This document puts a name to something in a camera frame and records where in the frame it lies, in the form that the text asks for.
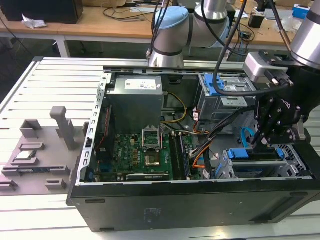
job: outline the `desk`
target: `desk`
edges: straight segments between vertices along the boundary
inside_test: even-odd
[[[0,104],[0,170],[9,160],[12,150],[22,136],[19,128],[25,119],[38,119],[41,126],[57,126],[49,113],[52,106],[58,105],[66,106],[68,111],[73,112],[70,116],[74,126],[82,126],[92,115],[90,109],[94,107],[97,99],[103,66],[123,65],[146,66],[147,62],[52,57],[32,62]],[[185,61],[184,65],[213,69],[216,63]],[[224,69],[228,65],[242,69],[240,62],[223,63],[221,67]],[[319,144],[316,142],[316,136],[319,136],[320,132],[319,109],[310,114],[305,126],[311,134],[314,133],[312,141],[315,142],[312,145],[318,146],[315,149],[319,151]],[[296,240],[315,240],[320,237],[320,201],[306,205],[276,224],[92,233],[77,209],[65,204],[66,198],[66,194],[1,196],[0,239],[260,240],[264,237],[264,240],[288,240],[293,236]]]
[[[236,8],[241,7],[240,0],[234,5]],[[248,0],[245,11],[251,13],[257,3],[254,0]],[[126,17],[138,13],[125,12],[121,15],[114,16]],[[152,14],[146,15],[148,20],[152,19]],[[151,23],[147,20],[135,22],[123,22],[106,17],[100,7],[84,7],[83,15],[77,24],[48,23],[48,27],[30,29],[21,22],[9,22],[5,24],[18,38],[28,39],[50,39],[57,42],[61,57],[70,57],[67,40],[71,41],[93,41],[93,42],[118,42],[118,43],[140,43],[149,44],[152,38]],[[248,18],[241,22],[248,25]],[[253,29],[255,39],[250,43],[251,49],[273,49],[284,50],[284,44],[281,36],[273,30],[275,21],[264,20],[260,29]],[[294,33],[290,32],[289,38],[293,39]],[[12,38],[5,26],[0,23],[0,37]],[[238,37],[235,36],[232,44],[235,44]]]
[[[237,0],[235,5],[233,6],[235,9],[240,9],[242,5],[242,2],[240,0]],[[257,2],[253,0],[248,0],[246,7],[245,7],[245,12],[247,14],[250,14],[255,7],[257,7],[258,4]],[[281,7],[277,6],[277,9],[280,10],[291,10],[289,7]],[[246,25],[248,27],[248,18],[243,18],[241,20],[241,23]],[[284,41],[281,37],[281,35],[275,30],[274,26],[276,24],[275,20],[267,20],[264,19],[261,25],[261,28],[251,28],[255,34],[254,40],[250,43],[249,48],[250,49],[264,49],[264,50],[286,50]],[[247,31],[245,27],[241,27],[241,30]],[[288,32],[288,37],[292,41],[295,37],[295,33],[293,32]],[[238,35],[237,33],[232,39],[232,44],[231,47],[234,46],[234,44],[238,41]]]

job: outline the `metal slotted platform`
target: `metal slotted platform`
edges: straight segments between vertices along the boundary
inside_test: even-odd
[[[32,62],[0,105],[0,170],[22,136],[19,128],[25,119],[56,126],[50,110],[65,106],[66,117],[74,126],[88,121],[105,65],[145,66],[146,61],[44,58]],[[215,67],[213,62],[186,61],[185,65]],[[222,67],[241,69],[242,64],[224,63]],[[306,127],[320,154],[320,108],[311,113]],[[0,239],[320,239],[320,201],[277,224],[92,233],[76,208],[65,204],[66,198],[65,194],[0,197]]]

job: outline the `table leg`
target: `table leg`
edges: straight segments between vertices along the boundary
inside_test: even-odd
[[[6,38],[4,39],[4,45],[6,45],[6,47],[7,47],[8,49],[13,49],[13,48],[14,48],[14,46],[13,46],[12,43],[11,43],[11,37],[6,37]]]
[[[105,50],[104,50],[104,43],[103,42],[100,42],[100,47],[101,47],[101,49],[100,49],[100,54],[103,54],[104,52],[105,52]]]
[[[62,58],[70,58],[70,52],[67,41],[64,38],[58,38],[56,39],[56,43],[58,44],[60,56]]]

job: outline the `blue latch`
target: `blue latch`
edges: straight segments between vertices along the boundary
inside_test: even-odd
[[[229,159],[233,159],[235,157],[235,155],[231,149],[227,153],[228,153]]]
[[[214,79],[214,76],[212,74],[205,74],[204,75],[204,85],[209,89],[210,96],[220,96],[220,94],[217,93],[217,91],[214,88],[213,79]],[[220,76],[217,76],[216,80],[217,80],[219,89],[224,90],[225,83],[224,83],[224,81],[222,81],[220,79]]]
[[[215,176],[215,177],[218,175],[221,167],[222,167],[222,163],[220,162],[219,166],[216,168],[216,170],[215,170],[215,172],[214,172],[214,176]]]
[[[280,147],[277,147],[276,152],[281,159],[285,158],[285,153],[284,153],[284,151],[282,151],[282,149]]]
[[[249,155],[245,148],[230,148],[228,153],[228,157],[230,159],[248,159]]]

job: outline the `gray floor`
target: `gray floor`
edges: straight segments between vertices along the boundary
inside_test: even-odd
[[[15,85],[19,77],[25,71],[33,59],[33,56],[60,57],[54,51],[54,41],[24,39],[23,44],[33,54],[30,55],[20,43],[15,39],[13,49],[7,49],[0,41],[0,102],[6,97],[11,88]],[[83,42],[85,52],[79,41],[68,41],[71,57],[73,58],[120,58],[120,59],[145,59],[148,44],[104,42],[103,53],[101,53],[101,43]],[[217,61],[220,49],[192,48],[192,56],[188,56],[189,49],[183,51],[185,60]],[[232,56],[231,61],[240,61],[237,56]]]

